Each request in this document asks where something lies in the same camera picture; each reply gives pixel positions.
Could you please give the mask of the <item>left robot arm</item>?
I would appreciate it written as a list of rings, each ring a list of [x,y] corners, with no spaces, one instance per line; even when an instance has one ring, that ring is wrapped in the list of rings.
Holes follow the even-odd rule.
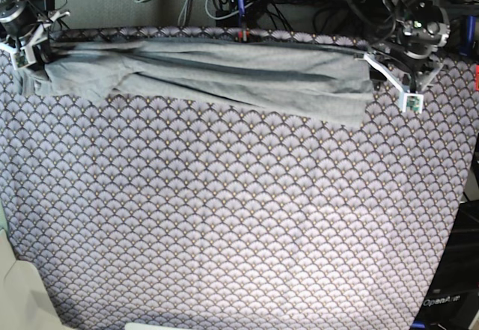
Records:
[[[432,55],[444,47],[451,33],[445,9],[429,0],[381,0],[388,15],[383,21],[367,17],[354,0],[344,0],[371,30],[379,32],[369,41],[363,60],[398,90],[402,112],[424,110],[424,92],[444,69]]]

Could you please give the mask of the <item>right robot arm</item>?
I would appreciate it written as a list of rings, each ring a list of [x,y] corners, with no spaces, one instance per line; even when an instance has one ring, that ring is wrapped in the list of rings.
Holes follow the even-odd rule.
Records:
[[[13,68],[36,68],[52,61],[50,31],[70,15],[55,0],[1,0],[1,51]]]

